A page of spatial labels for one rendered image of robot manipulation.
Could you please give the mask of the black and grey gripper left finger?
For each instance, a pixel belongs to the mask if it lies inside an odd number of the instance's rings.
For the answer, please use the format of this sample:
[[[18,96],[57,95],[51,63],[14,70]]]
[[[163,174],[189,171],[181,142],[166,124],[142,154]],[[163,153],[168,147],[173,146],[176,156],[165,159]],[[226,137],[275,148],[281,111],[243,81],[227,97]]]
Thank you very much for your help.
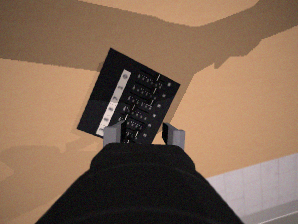
[[[122,143],[126,137],[127,121],[121,120],[113,126],[106,126],[103,130],[103,147],[109,143]]]

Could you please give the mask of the black lighting desk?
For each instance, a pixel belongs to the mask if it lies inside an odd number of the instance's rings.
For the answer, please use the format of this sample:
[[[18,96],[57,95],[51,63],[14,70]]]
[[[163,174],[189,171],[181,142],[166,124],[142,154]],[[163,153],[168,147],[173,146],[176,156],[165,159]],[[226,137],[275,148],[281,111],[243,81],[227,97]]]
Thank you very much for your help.
[[[110,47],[76,129],[103,139],[124,120],[122,143],[152,144],[180,85]]]

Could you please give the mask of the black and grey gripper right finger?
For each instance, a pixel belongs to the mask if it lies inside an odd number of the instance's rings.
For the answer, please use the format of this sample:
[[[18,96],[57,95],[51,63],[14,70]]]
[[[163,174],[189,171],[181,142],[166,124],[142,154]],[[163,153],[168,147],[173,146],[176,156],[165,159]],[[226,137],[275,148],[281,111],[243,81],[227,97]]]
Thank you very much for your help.
[[[176,145],[184,150],[185,131],[175,128],[169,123],[163,122],[162,139],[166,145]]]

